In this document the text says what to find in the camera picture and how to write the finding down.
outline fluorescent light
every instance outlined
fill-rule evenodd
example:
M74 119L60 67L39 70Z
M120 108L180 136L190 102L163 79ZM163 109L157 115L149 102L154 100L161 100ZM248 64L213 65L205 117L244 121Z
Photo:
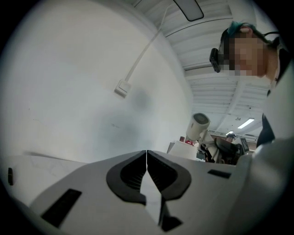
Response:
M233 131L231 130L230 132L226 133L226 135L228 135L228 134L232 134L232 133L233 133Z
M243 127L246 127L248 124L252 123L254 121L254 118L249 118L246 122L244 122L241 126L238 127L238 129L242 129Z

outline ceiling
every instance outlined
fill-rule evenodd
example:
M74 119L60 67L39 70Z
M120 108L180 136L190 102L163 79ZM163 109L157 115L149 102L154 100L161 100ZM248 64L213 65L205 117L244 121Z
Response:
M269 82L265 78L215 73L209 62L210 51L218 48L222 32L232 20L239 20L238 11L243 12L236 1L233 6L231 0L197 0L204 18L194 22L185 18L173 0L125 1L141 11L157 28L166 8L171 5L161 30L176 52L192 88L192 112L205 113L211 120L209 129L216 135L233 130L255 142L262 129L262 104ZM251 124L238 129L251 117L254 118Z

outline white cable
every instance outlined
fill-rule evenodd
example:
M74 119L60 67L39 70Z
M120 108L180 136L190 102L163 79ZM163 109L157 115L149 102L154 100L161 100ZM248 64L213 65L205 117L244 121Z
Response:
M158 34L160 33L160 30L161 30L161 26L163 25L164 23L164 19L165 19L165 15L166 15L166 12L167 12L167 9L171 6L172 4L168 5L168 7L165 9L165 12L164 12L164 17L162 18L161 20L161 24L158 28L158 32L153 36L153 38L150 40L150 42L145 46L144 50L141 52L141 54L139 55L139 57L137 58L137 60L135 61L135 63L133 64L132 68L130 69L128 75L125 77L125 81L129 81L131 75L133 74L133 71L135 70L136 66L138 65L138 63L140 62L140 60L142 59L144 53L147 51L147 49L149 48L149 46L151 45L151 43L156 39L156 37L158 36Z

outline dark fabric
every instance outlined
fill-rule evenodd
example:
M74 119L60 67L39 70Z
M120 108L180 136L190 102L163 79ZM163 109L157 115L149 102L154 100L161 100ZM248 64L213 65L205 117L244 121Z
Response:
M291 55L285 50L281 49L279 52L279 60L280 60L280 73L277 79L277 85L283 76L285 70L287 69L288 64L290 63L291 60ZM265 115L262 115L262 131L258 137L257 144L256 146L258 147L259 145L272 142L275 139L275 135L271 129L271 126L266 118Z

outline white wall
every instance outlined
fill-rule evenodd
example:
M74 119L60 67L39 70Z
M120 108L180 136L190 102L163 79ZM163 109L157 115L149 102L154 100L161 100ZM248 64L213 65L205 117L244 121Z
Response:
M113 92L155 33L124 3L40 3L1 58L1 156L37 152L94 162L142 149L166 152L185 136L192 92L161 34L130 78L128 96Z

